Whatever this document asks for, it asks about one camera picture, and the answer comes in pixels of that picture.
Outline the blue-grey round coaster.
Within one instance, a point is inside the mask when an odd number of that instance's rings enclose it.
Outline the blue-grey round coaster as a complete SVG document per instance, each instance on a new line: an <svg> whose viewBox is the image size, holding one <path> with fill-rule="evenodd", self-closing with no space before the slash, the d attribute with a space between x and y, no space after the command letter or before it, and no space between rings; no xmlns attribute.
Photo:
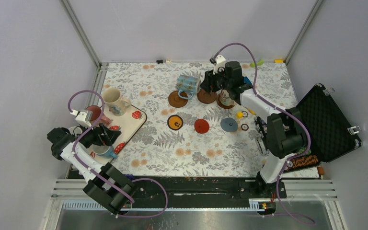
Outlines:
<svg viewBox="0 0 368 230"><path fill-rule="evenodd" d="M238 123L233 118L224 118L220 122L221 128L226 132L236 132L238 130Z"/></svg>

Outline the red round coaster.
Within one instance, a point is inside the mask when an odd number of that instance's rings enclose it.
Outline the red round coaster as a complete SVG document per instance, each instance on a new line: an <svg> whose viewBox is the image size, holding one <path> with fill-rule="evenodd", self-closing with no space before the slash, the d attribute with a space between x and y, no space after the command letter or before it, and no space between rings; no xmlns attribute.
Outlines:
<svg viewBox="0 0 368 230"><path fill-rule="evenodd" d="M199 134L204 134L204 133L207 133L209 131L209 128L210 128L210 125L209 123L204 120L204 119L197 119L195 122L194 122L194 128L195 128L195 131Z"/></svg>

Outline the brown wooden coaster top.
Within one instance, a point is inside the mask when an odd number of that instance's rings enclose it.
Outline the brown wooden coaster top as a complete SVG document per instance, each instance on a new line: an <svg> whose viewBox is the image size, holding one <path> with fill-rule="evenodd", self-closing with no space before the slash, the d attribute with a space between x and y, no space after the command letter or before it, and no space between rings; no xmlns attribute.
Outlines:
<svg viewBox="0 0 368 230"><path fill-rule="evenodd" d="M179 93L179 91L173 91L172 93L170 93L170 95L168 96L169 104L175 108L184 107L188 103L188 100L181 98L180 96L187 97L187 94L185 92Z"/></svg>

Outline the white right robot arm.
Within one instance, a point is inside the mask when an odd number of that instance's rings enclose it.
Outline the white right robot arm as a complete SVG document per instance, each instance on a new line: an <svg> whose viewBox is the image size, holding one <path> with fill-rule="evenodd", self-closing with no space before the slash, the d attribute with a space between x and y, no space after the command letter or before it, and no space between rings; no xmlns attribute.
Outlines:
<svg viewBox="0 0 368 230"><path fill-rule="evenodd" d="M206 92L227 91L230 98L245 108L252 109L266 127L260 130L269 150L266 163L258 172L250 191L258 197L279 195L279 183L287 162L295 158L302 147L310 150L311 138L300 120L297 108L286 109L268 100L242 74L238 61L213 61L213 70L205 73L200 87Z"/></svg>

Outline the blue mug yellow inside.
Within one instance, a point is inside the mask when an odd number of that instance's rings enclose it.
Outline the blue mug yellow inside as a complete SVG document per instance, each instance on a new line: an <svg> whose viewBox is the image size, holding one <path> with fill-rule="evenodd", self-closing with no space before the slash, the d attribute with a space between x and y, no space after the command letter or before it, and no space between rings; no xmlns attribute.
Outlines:
<svg viewBox="0 0 368 230"><path fill-rule="evenodd" d="M200 90L201 79L198 76L180 75L176 81L178 96L185 100L191 100Z"/></svg>

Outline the cream mug with handle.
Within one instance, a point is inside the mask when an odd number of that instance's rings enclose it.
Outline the cream mug with handle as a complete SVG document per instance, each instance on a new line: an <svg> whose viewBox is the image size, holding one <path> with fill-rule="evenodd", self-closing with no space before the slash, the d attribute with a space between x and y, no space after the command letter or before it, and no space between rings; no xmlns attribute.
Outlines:
<svg viewBox="0 0 368 230"><path fill-rule="evenodd" d="M221 90L221 99L220 101L224 104L224 105L234 105L234 101L230 98L230 95L228 93L227 90Z"/></svg>

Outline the pink mug dark rim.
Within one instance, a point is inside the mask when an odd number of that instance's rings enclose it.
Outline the pink mug dark rim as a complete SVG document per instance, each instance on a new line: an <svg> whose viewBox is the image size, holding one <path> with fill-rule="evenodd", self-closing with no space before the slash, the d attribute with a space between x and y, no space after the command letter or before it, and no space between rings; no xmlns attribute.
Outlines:
<svg viewBox="0 0 368 230"><path fill-rule="evenodd" d="M112 120L110 118L108 118L106 115L102 114L100 116L100 113L101 113L101 108L97 105L91 105L91 106L88 106L86 107L86 110L88 111L91 111L92 115L91 115L91 118L90 118L90 124L92 125L94 123L94 121L97 119L97 118L100 118L99 122L97 125L100 125L100 124L103 124L105 125L106 127L109 127Z"/></svg>

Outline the brown wooden coaster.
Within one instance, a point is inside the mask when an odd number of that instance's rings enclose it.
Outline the brown wooden coaster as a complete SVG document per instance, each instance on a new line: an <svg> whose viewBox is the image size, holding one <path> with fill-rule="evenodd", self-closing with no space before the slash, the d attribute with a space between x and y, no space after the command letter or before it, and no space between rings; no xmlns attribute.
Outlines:
<svg viewBox="0 0 368 230"><path fill-rule="evenodd" d="M179 91L173 91L172 93L170 93L170 95L168 96L169 104L175 108L184 107L188 103L188 100L181 98L180 96L187 97L187 94L185 92L179 93Z"/></svg>
<svg viewBox="0 0 368 230"><path fill-rule="evenodd" d="M203 89L197 93L197 98L201 103L211 104L216 101L217 93L216 92L206 92Z"/></svg>
<svg viewBox="0 0 368 230"><path fill-rule="evenodd" d="M224 105L224 104L220 101L220 99L221 99L221 95L219 94L219 95L218 95L218 97L217 97L217 99L216 99L217 104L218 104L218 106L219 106L219 107L221 107L221 108L223 108L223 109L232 109L232 108L234 107L234 105L233 105L233 104L231 104L231 105Z"/></svg>

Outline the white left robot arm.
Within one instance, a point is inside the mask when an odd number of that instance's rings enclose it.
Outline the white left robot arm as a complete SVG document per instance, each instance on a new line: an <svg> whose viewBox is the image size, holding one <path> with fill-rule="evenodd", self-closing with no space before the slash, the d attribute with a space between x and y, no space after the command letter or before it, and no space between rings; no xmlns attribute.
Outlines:
<svg viewBox="0 0 368 230"><path fill-rule="evenodd" d="M123 206L133 204L133 194L137 186L111 163L99 163L92 158L88 148L93 145L112 147L121 131L110 130L104 125L83 128L76 136L67 128L56 127L47 134L51 142L52 156L74 165L84 177L84 193L113 214L118 214Z"/></svg>

